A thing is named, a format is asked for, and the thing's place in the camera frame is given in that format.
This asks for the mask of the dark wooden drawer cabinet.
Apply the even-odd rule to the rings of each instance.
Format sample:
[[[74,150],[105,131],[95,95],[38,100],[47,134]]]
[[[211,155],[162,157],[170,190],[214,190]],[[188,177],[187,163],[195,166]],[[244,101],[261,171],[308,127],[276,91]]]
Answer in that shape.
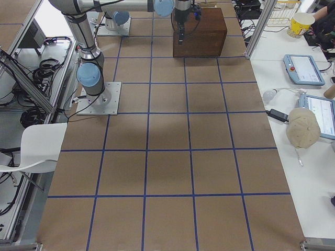
[[[185,22],[185,36],[182,44],[178,43],[176,21],[173,21],[173,29],[173,57],[208,58],[221,55],[227,26],[220,8],[203,8],[200,21],[190,13]]]

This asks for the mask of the white light bulb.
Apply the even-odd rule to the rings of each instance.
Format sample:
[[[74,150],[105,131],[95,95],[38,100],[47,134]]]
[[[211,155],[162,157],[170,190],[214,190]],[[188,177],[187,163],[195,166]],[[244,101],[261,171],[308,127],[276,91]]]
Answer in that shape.
[[[271,100],[274,99],[274,97],[277,95],[278,90],[277,89],[271,89],[267,90],[263,93],[262,98],[265,103],[270,102]]]

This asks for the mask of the yellow paper cup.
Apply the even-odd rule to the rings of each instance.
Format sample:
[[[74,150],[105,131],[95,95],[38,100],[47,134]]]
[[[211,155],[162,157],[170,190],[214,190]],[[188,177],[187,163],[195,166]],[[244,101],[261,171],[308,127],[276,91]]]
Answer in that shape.
[[[291,24],[287,34],[293,38],[300,38],[315,22],[315,18],[309,13],[295,13],[291,19]]]

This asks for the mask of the upper blue teach pendant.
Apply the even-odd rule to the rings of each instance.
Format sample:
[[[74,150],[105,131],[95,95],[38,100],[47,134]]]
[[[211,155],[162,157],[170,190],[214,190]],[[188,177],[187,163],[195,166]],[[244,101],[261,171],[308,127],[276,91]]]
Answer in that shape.
[[[286,71],[296,85],[323,86],[323,79],[314,58],[311,55],[284,55]]]

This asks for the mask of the blue teach pendant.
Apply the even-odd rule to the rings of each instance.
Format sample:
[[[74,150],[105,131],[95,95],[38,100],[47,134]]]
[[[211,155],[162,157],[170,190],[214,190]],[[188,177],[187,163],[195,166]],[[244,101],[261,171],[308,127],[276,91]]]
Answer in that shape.
[[[302,94],[298,106],[311,110],[320,127],[321,137],[334,140],[334,100]]]
[[[296,85],[323,86],[323,79],[314,58],[311,55],[284,55],[286,71]]]

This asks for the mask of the black power adapter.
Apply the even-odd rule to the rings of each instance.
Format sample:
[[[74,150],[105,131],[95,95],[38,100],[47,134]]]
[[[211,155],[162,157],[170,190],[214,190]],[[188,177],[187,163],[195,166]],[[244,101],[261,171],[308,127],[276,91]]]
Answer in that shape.
[[[266,110],[266,114],[281,122],[288,122],[288,115],[275,109]]]

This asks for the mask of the grey control box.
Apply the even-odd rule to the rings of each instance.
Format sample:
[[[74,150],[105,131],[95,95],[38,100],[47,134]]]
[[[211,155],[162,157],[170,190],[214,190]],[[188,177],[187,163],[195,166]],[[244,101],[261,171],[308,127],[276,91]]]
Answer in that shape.
[[[20,42],[19,49],[34,49],[37,55],[41,55],[39,49],[44,45],[46,35],[35,19],[28,27],[22,41]]]

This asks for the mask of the beige baseball cap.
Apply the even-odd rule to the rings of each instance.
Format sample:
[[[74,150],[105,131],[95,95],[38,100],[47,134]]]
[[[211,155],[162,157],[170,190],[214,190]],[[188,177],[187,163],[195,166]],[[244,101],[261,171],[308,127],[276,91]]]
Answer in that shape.
[[[315,114],[306,108],[295,108],[288,115],[286,135],[295,148],[309,148],[321,135]]]

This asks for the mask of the cardboard tube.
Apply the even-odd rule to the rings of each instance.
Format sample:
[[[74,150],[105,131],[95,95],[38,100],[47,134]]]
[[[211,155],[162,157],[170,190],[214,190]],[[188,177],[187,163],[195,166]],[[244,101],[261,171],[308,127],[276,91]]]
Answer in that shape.
[[[335,98],[335,85],[332,85],[329,87],[325,92],[324,92],[324,97],[328,99],[333,99]]]

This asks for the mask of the lower blue teach pendant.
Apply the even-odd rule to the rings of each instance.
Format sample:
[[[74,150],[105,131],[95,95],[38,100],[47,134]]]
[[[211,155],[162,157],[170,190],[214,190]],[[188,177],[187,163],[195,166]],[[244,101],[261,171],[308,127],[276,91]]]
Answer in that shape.
[[[320,127],[321,137],[334,140],[334,100],[302,94],[298,106],[311,110]]]

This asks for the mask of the white plastic chair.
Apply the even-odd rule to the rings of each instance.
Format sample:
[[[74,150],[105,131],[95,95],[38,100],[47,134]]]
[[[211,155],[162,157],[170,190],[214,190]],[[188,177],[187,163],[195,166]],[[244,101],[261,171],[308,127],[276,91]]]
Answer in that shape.
[[[55,123],[27,127],[21,137],[19,166],[1,165],[1,172],[55,171],[67,125],[67,123]]]

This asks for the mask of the aluminium frame post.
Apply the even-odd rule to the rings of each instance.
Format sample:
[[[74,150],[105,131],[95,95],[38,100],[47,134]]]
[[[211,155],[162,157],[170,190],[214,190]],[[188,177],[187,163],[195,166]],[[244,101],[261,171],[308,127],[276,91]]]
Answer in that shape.
[[[253,35],[249,41],[249,44],[247,46],[247,49],[245,51],[245,57],[247,59],[250,59],[253,51],[255,50],[258,41],[261,37],[261,34],[264,31],[264,28],[273,12],[273,9],[276,5],[277,1],[276,0],[267,0],[265,1],[264,8],[262,10],[262,13],[260,15],[260,18],[258,19],[257,25],[255,27],[255,30],[253,32]]]

